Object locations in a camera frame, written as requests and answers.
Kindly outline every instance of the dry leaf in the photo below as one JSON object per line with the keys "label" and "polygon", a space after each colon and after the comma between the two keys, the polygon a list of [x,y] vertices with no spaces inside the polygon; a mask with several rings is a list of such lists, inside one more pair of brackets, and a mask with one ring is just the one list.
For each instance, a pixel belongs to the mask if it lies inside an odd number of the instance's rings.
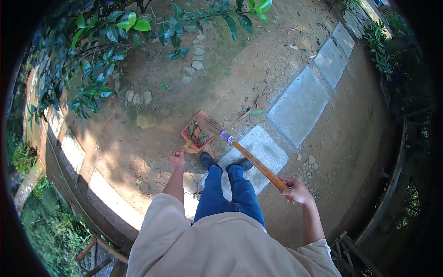
{"label": "dry leaf", "polygon": [[194,135],[198,138],[198,136],[200,135],[200,127],[195,128]]}

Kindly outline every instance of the hand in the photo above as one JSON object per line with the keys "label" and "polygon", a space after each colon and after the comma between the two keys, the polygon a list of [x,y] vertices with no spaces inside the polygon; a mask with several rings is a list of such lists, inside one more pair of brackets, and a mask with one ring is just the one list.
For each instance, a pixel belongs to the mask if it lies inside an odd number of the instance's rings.
{"label": "hand", "polygon": [[169,168],[174,172],[177,169],[185,169],[185,157],[183,149],[179,151],[174,151],[169,157]]}
{"label": "hand", "polygon": [[286,185],[288,187],[292,187],[279,191],[279,194],[289,195],[300,204],[305,204],[314,201],[314,198],[312,197],[311,193],[303,184],[302,180],[300,180],[300,178],[279,177],[279,179],[286,182]]}

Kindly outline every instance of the broom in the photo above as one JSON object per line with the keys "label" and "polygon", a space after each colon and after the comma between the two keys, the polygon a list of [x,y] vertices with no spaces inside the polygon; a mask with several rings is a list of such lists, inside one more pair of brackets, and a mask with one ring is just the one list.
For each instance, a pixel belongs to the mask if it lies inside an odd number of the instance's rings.
{"label": "broom", "polygon": [[[288,186],[283,183],[277,176],[275,176],[272,171],[269,170],[264,164],[262,164],[253,154],[251,154],[248,150],[246,150],[243,146],[241,146],[238,142],[234,140],[234,137],[229,135],[227,131],[223,130],[222,127],[212,118],[203,117],[199,120],[199,125],[201,129],[208,130],[214,134],[219,134],[219,136],[225,140],[227,143],[235,147],[241,154],[245,156],[255,167],[263,173],[266,178],[271,181],[279,190],[283,190],[288,188]],[[288,199],[292,204],[295,204],[295,201],[292,197],[285,195],[286,199]]]}

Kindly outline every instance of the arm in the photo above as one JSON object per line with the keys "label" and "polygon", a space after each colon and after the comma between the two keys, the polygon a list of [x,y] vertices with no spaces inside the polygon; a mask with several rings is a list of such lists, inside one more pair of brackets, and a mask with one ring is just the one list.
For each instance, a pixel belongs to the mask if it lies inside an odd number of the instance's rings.
{"label": "arm", "polygon": [[325,238],[319,211],[309,190],[299,178],[280,178],[292,188],[281,190],[279,194],[289,195],[303,207],[303,244]]}
{"label": "arm", "polygon": [[177,198],[182,204],[184,201],[183,173],[185,170],[184,151],[176,151],[169,157],[169,167],[172,170],[171,178],[163,189],[166,193]]}

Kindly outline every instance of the beige shirt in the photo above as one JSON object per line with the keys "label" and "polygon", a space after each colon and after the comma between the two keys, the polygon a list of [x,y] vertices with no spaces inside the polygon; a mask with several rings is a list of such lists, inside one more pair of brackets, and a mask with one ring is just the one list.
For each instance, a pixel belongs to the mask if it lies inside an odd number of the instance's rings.
{"label": "beige shirt", "polygon": [[127,276],[341,276],[325,239],[283,247],[240,212],[206,216],[190,226],[183,204],[158,194],[129,256]]}

